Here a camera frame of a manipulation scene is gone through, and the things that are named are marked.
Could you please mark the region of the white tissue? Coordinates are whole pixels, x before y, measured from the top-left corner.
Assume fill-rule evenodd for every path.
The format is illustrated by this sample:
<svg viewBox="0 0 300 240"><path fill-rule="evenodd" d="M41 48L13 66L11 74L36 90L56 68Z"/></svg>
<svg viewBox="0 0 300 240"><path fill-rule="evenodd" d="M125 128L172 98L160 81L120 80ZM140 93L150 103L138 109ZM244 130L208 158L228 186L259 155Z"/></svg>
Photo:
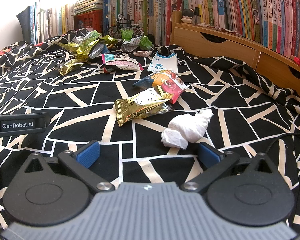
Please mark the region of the white tissue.
<svg viewBox="0 0 300 240"><path fill-rule="evenodd" d="M198 114L182 114L173 118L161 134L161 142L166 147L187 149L188 143L197 142L207 130L213 112L201 110Z"/></svg>

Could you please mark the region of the gold foil snack wrapper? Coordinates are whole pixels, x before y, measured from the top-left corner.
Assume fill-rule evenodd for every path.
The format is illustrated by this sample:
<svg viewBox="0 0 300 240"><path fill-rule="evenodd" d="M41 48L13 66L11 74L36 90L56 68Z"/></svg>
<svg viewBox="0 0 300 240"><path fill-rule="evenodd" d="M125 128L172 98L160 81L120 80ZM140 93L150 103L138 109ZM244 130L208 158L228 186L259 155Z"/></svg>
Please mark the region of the gold foil snack wrapper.
<svg viewBox="0 0 300 240"><path fill-rule="evenodd" d="M171 108L166 102L172 97L173 94L165 92L161 86L155 86L127 99L115 100L114 107L119 127L133 119L144 119L168 112Z"/></svg>

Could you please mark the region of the macaron cookie snack packet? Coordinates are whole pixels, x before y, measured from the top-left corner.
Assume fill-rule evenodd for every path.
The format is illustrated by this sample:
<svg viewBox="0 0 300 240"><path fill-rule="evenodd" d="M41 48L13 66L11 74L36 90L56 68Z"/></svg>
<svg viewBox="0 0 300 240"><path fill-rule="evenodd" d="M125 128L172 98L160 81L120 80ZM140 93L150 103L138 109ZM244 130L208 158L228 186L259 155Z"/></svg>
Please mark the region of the macaron cookie snack packet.
<svg viewBox="0 0 300 240"><path fill-rule="evenodd" d="M161 70L160 72L149 74L133 84L133 87L138 87L141 90L155 86L161 86L164 92L173 95L170 100L172 104L176 103L179 96L188 88L183 80L171 70Z"/></svg>

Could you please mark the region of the white blue paper bag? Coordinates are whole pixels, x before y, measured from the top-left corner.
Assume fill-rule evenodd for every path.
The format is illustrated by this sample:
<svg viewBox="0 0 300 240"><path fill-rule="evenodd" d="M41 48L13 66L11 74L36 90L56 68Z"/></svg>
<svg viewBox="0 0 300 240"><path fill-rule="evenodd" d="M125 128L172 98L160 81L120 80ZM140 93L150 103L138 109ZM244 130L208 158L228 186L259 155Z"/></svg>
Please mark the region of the white blue paper bag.
<svg viewBox="0 0 300 240"><path fill-rule="evenodd" d="M171 70L174 73L178 72L178 57L176 53L168 56L163 56L156 53L150 62L147 70L149 72L160 72L162 70Z"/></svg>

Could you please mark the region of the stack of flat books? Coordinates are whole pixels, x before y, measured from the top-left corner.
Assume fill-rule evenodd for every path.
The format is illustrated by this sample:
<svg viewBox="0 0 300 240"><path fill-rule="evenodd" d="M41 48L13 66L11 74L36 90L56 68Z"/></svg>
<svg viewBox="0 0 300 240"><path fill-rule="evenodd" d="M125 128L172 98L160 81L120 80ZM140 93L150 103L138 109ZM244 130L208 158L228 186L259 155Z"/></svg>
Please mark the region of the stack of flat books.
<svg viewBox="0 0 300 240"><path fill-rule="evenodd" d="M103 9L103 0L78 0L74 5L74 14Z"/></svg>

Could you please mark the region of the row of upright books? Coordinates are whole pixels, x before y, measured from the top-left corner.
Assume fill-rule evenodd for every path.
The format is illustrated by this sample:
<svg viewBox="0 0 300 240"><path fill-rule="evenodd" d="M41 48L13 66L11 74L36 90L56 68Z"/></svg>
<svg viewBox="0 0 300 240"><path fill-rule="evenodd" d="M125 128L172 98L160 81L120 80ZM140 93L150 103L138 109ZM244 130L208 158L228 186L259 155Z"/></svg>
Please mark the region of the row of upright books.
<svg viewBox="0 0 300 240"><path fill-rule="evenodd" d="M42 9L34 4L17 18L31 44L74 28L74 4ZM118 14L134 20L152 43L168 45L172 14L193 10L192 23L229 32L262 44L285 57L300 60L300 0L103 0L102 34L116 25Z"/></svg>

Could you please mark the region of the black white patterned cloth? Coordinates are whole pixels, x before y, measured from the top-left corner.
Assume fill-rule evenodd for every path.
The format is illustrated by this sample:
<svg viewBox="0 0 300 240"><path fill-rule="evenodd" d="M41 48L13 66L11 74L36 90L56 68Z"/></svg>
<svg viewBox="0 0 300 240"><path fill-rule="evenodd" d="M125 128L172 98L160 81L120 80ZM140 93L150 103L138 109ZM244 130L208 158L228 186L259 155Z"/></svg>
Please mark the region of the black white patterned cloth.
<svg viewBox="0 0 300 240"><path fill-rule="evenodd" d="M92 170L113 185L121 182L177 184L202 172L189 150L165 147L161 133L180 114L211 109L203 140L220 151L243 157L267 152L295 196L289 225L300 232L300 96L228 57L198 59L179 46L178 75L188 88L173 111L119 127L117 99L138 93L133 84L147 70L107 74L101 58L61 76L56 64L72 57L59 43L74 35L50 38L38 46L17 42L0 54L0 114L48 113L45 132L0 138L0 229L8 222L3 194L32 152L54 156L97 140L101 155Z"/></svg>

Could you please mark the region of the pink white snack packet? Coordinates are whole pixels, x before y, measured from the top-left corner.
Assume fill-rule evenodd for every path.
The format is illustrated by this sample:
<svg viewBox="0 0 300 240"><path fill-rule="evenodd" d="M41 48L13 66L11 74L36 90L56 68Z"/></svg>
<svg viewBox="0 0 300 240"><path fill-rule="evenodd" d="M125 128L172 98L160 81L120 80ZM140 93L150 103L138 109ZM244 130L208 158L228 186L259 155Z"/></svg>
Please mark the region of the pink white snack packet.
<svg viewBox="0 0 300 240"><path fill-rule="evenodd" d="M102 54L103 70L111 73L114 70L142 71L142 65L135 59L119 54Z"/></svg>

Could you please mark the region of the yellow green foil wrapper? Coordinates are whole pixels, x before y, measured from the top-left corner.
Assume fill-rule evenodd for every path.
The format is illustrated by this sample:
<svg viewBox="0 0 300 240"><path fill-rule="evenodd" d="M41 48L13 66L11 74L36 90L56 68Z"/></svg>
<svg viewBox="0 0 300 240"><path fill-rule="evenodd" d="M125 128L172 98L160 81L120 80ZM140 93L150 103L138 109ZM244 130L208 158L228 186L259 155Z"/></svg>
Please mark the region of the yellow green foil wrapper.
<svg viewBox="0 0 300 240"><path fill-rule="evenodd" d="M59 43L65 50L69 51L74 57L56 64L56 69L61 76L81 68L89 60L92 60L104 53L108 53L107 46L116 44L117 39L106 35L101 36L96 30L74 39L74 42Z"/></svg>

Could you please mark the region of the small pink candy packet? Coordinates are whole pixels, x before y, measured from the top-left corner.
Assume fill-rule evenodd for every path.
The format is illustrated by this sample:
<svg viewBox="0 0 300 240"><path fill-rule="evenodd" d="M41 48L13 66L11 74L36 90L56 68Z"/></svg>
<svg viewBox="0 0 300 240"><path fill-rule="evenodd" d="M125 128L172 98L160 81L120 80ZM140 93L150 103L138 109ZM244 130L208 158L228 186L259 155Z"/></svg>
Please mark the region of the small pink candy packet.
<svg viewBox="0 0 300 240"><path fill-rule="evenodd" d="M138 50L138 51L134 51L134 56L138 56L138 57L149 57L151 55L151 51L150 50Z"/></svg>

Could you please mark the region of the wooden drawer shelf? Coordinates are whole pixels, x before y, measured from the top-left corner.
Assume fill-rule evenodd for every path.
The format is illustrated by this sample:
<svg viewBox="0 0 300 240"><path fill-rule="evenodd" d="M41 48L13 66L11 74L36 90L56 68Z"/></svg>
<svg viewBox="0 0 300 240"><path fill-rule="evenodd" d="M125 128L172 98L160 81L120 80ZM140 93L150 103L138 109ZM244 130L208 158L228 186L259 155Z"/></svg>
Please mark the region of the wooden drawer shelf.
<svg viewBox="0 0 300 240"><path fill-rule="evenodd" d="M258 74L300 95L300 67L291 59L263 45L230 33L181 21L182 13L172 14L171 42L199 57L227 56L242 60Z"/></svg>

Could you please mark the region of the crumpled green wrapper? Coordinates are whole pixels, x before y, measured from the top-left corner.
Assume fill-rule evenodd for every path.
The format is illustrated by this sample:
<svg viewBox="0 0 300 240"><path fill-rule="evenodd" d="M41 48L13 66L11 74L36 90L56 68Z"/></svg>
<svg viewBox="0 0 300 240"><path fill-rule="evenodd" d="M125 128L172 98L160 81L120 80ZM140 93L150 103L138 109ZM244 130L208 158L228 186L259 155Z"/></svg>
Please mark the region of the crumpled green wrapper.
<svg viewBox="0 0 300 240"><path fill-rule="evenodd" d="M123 42L121 45L121 50L124 52L131 53L138 47L141 50L152 50L153 43L148 39L147 36L133 37L132 29L121 29L121 37Z"/></svg>

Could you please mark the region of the miniature black bicycle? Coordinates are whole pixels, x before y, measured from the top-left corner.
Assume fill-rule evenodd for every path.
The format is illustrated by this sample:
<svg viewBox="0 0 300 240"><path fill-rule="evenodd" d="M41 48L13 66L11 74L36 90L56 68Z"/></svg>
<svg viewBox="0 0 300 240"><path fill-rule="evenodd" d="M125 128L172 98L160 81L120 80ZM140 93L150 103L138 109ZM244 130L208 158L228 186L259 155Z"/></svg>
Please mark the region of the miniature black bicycle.
<svg viewBox="0 0 300 240"><path fill-rule="evenodd" d="M139 37L143 35L143 31L137 24L133 24L134 20L128 20L127 18L123 17L123 14L118 14L116 25L111 26L107 30L107 35L111 36L115 39L121 38L121 31L122 30L132 30L133 37Z"/></svg>

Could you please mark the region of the red plastic crate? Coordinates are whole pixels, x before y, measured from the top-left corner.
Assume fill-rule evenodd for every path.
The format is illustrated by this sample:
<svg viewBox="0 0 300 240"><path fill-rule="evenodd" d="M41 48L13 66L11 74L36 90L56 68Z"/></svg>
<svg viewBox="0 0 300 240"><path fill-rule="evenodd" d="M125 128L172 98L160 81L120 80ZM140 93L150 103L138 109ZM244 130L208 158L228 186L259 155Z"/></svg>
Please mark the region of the red plastic crate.
<svg viewBox="0 0 300 240"><path fill-rule="evenodd" d="M97 9L89 12L85 12L74 16L74 28L92 28L99 33L102 33L103 27L103 10Z"/></svg>

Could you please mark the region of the small figurine black hair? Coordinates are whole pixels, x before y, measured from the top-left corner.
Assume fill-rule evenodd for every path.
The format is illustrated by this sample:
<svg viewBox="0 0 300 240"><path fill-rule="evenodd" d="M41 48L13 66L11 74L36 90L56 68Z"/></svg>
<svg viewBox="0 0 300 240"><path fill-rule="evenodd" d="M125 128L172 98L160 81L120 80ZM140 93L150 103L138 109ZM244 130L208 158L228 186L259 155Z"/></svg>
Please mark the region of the small figurine black hair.
<svg viewBox="0 0 300 240"><path fill-rule="evenodd" d="M193 10L191 10L191 9L184 9L182 11L181 21L183 23L191 24L192 23L192 18L193 18Z"/></svg>

